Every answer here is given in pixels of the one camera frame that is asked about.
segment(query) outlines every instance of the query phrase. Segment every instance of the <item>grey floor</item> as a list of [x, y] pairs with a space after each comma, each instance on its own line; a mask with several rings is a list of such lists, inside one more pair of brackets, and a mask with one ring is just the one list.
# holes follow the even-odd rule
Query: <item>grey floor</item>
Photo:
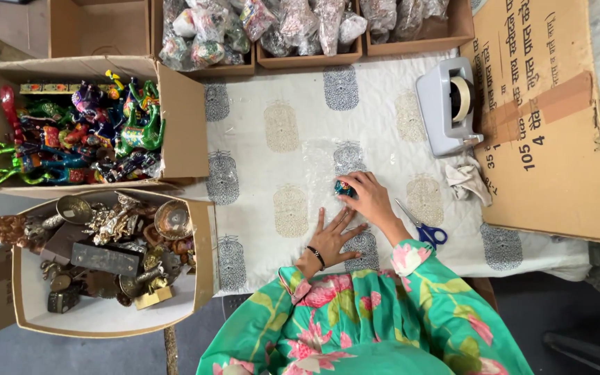
[[[542, 344], [543, 334], [548, 331], [584, 333], [576, 326], [588, 327], [589, 335], [600, 340], [600, 294], [596, 290], [584, 282], [566, 282], [540, 272], [491, 281], [501, 317], [536, 374], [599, 374]], [[175, 327], [179, 374], [195, 373], [201, 354], [224, 321], [222, 300], [213, 298]], [[0, 374], [57, 373], [162, 375], [163, 333], [80, 340], [38, 334], [16, 326], [0, 331]]]

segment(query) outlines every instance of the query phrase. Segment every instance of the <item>woman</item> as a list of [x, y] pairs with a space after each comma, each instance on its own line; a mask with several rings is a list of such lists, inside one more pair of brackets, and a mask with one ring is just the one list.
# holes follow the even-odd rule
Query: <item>woman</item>
[[[388, 191], [371, 172], [337, 178], [358, 200], [314, 236], [294, 267], [279, 269], [235, 311], [207, 348], [199, 374], [532, 374], [490, 305], [412, 239]], [[364, 226], [343, 233], [355, 212], [394, 247], [392, 270], [314, 275], [358, 258], [339, 253]]]

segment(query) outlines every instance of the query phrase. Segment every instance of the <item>metal bowl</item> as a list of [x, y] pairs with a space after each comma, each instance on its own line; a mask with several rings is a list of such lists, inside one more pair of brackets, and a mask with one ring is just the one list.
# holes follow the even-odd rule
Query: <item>metal bowl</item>
[[71, 224], [89, 224], [94, 218], [89, 203], [75, 195], [65, 195], [57, 200], [57, 213]]
[[164, 203], [154, 215], [154, 227], [168, 240], [181, 240], [191, 235], [189, 207], [186, 202], [171, 200]]

